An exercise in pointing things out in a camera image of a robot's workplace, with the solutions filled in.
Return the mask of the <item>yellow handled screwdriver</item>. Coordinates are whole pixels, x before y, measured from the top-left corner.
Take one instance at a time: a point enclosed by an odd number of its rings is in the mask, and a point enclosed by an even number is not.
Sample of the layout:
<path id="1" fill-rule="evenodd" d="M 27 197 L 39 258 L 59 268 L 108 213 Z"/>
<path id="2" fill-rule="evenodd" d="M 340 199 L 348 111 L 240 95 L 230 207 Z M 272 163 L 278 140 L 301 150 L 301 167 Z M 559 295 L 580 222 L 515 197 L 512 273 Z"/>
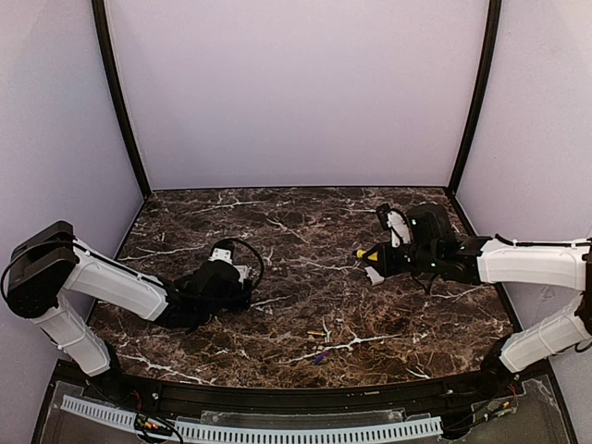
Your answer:
<path id="1" fill-rule="evenodd" d="M 361 259 L 364 261 L 371 261 L 371 262 L 377 262 L 379 259 L 378 256 L 378 251 L 374 251 L 374 252 L 368 252 L 366 250 L 355 250 L 352 253 L 357 259 Z"/>

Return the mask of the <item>white battery compartment cover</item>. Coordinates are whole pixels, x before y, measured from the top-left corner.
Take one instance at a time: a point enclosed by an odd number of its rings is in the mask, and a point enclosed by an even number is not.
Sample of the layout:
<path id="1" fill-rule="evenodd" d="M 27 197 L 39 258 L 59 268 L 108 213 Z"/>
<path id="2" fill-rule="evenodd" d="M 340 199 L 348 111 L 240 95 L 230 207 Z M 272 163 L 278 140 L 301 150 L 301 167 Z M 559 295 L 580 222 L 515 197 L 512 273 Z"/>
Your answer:
<path id="1" fill-rule="evenodd" d="M 367 266 L 364 271 L 373 286 L 380 285 L 385 281 L 385 278 L 382 277 L 372 266 Z"/>

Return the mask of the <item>purple AAA battery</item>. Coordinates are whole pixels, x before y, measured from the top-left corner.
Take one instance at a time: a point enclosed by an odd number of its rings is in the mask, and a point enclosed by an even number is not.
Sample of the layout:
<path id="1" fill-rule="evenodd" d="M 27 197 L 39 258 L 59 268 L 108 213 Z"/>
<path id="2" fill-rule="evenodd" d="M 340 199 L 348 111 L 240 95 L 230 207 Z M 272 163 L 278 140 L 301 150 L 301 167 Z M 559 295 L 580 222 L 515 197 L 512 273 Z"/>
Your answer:
<path id="1" fill-rule="evenodd" d="M 323 351 L 318 356 L 314 358 L 313 365 L 320 364 L 325 358 L 327 358 L 329 351 Z"/>

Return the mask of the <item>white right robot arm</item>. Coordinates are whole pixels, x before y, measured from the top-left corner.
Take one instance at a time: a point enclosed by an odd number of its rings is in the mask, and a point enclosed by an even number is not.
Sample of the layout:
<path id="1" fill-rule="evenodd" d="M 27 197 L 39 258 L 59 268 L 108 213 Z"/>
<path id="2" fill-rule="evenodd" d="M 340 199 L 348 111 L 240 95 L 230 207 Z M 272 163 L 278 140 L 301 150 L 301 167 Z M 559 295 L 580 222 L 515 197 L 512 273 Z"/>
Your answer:
<path id="1" fill-rule="evenodd" d="M 591 339 L 591 241 L 518 241 L 500 235 L 458 240 L 446 209 L 424 203 L 403 213 L 382 204 L 376 215 L 390 239 L 355 256 L 375 285 L 408 273 L 481 285 L 564 287 L 578 296 L 537 324 L 497 340 L 480 364 L 480 390 L 492 396 L 526 367 Z"/>

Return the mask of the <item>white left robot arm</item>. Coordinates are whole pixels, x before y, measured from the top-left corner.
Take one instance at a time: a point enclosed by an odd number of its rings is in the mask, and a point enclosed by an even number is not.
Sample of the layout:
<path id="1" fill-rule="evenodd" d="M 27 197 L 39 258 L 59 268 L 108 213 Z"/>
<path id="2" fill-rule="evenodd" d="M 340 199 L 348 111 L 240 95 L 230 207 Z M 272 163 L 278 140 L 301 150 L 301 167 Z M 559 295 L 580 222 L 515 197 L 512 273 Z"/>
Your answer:
<path id="1" fill-rule="evenodd" d="M 174 280 L 109 259 L 57 221 L 16 247 L 1 275 L 9 310 L 32 321 L 88 377 L 119 379 L 116 353 L 68 301 L 75 291 L 123 308 L 163 328 L 192 333 L 224 310 L 246 310 L 263 274 L 234 261 L 240 240 L 218 241 L 196 270 Z"/>

